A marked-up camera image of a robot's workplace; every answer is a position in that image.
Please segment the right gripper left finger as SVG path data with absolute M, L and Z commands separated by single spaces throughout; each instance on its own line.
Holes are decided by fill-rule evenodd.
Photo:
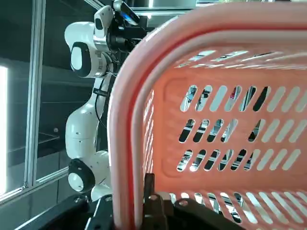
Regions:
M 72 195 L 17 227 L 18 230 L 111 230 L 112 195 L 92 201 Z

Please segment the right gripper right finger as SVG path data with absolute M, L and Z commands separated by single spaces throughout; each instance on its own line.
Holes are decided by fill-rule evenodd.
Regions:
M 155 175 L 144 178 L 144 230 L 240 230 L 241 226 L 197 203 L 181 198 L 172 203 L 168 193 L 155 191 Z

